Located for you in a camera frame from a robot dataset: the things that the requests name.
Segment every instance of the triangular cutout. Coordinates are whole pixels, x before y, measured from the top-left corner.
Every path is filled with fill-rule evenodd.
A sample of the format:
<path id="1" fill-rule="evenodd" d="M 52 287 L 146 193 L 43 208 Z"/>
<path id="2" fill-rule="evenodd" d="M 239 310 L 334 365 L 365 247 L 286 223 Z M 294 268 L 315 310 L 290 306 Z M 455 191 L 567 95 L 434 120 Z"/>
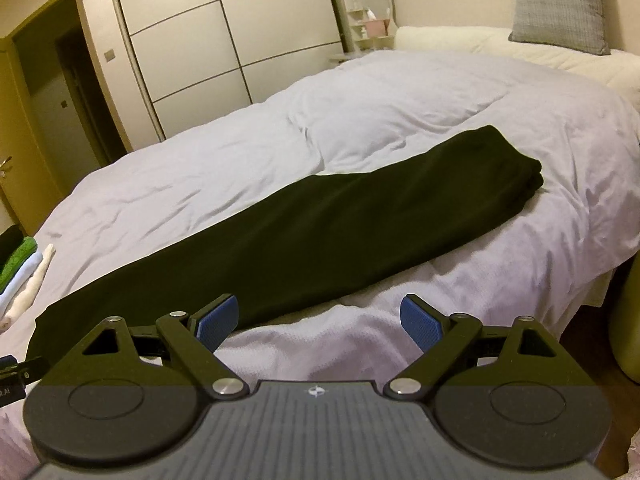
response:
<path id="1" fill-rule="evenodd" d="M 115 354 L 118 352 L 118 339 L 116 331 L 113 328 L 107 328 L 94 339 L 87 349 L 82 352 L 83 355 L 100 355 Z"/>
<path id="2" fill-rule="evenodd" d="M 518 353 L 522 355 L 537 355 L 540 357 L 556 357 L 556 353 L 549 348 L 540 334 L 530 328 L 522 333 L 522 341 Z"/>

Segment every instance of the pillow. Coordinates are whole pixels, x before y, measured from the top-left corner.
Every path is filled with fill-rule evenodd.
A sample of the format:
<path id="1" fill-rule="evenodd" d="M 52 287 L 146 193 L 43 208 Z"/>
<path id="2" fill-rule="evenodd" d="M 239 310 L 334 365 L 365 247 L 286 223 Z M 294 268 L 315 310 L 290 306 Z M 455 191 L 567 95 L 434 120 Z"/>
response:
<path id="1" fill-rule="evenodd" d="M 609 54 L 604 28 L 602 0 L 516 0 L 509 39 L 602 56 Z"/>
<path id="2" fill-rule="evenodd" d="M 559 46 L 512 43 L 509 32 L 495 27 L 400 27 L 394 47 L 493 54 L 566 70 L 608 86 L 640 112 L 640 56 L 612 50 L 600 57 Z"/>

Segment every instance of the white towel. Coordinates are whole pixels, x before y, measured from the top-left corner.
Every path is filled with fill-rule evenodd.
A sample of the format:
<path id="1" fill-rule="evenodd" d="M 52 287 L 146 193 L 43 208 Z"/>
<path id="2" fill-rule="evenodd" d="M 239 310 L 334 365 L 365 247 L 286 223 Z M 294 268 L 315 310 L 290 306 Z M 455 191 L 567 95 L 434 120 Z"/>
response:
<path id="1" fill-rule="evenodd" d="M 4 315 L 9 306 L 9 303 L 17 294 L 20 287 L 31 277 L 42 261 L 42 253 L 35 251 L 27 260 L 22 264 L 15 276 L 11 278 L 9 285 L 2 294 L 0 294 L 0 313 Z"/>
<path id="2" fill-rule="evenodd" d="M 49 269 L 49 264 L 51 263 L 51 259 L 55 253 L 56 249 L 52 244 L 49 244 L 47 248 L 44 249 L 44 252 L 42 253 L 42 260 L 38 265 L 38 268 L 35 269 L 35 272 L 27 282 L 22 284 L 20 289 L 9 302 L 6 313 L 4 314 L 2 321 L 0 321 L 0 333 L 4 332 L 13 323 L 15 323 L 15 320 L 33 304 L 44 280 L 44 275 L 47 272 L 47 269 Z"/>

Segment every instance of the wooden floor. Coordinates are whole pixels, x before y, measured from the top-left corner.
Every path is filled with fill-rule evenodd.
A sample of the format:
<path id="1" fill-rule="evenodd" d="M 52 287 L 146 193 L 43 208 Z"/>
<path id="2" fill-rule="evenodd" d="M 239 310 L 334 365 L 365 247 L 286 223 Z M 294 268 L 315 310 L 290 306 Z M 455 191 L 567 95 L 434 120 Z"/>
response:
<path id="1" fill-rule="evenodd" d="M 560 342 L 599 384 L 611 406 L 613 422 L 596 466 L 609 478 L 628 471 L 626 452 L 640 428 L 640 385 L 618 367 L 607 337 L 607 318 L 617 299 L 617 276 L 602 308 L 583 306 L 562 334 Z"/>

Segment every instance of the door handle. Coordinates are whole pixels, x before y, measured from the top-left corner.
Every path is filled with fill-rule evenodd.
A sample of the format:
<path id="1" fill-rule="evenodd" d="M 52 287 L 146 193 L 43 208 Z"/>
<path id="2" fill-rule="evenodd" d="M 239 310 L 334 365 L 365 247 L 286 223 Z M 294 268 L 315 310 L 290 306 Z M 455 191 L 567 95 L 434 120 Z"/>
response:
<path id="1" fill-rule="evenodd" d="M 2 162 L 0 162 L 0 178 L 4 178 L 6 177 L 6 172 L 4 171 L 4 165 L 8 164 L 9 162 L 11 162 L 11 159 L 13 157 L 11 155 L 9 155 L 5 160 L 3 160 Z"/>

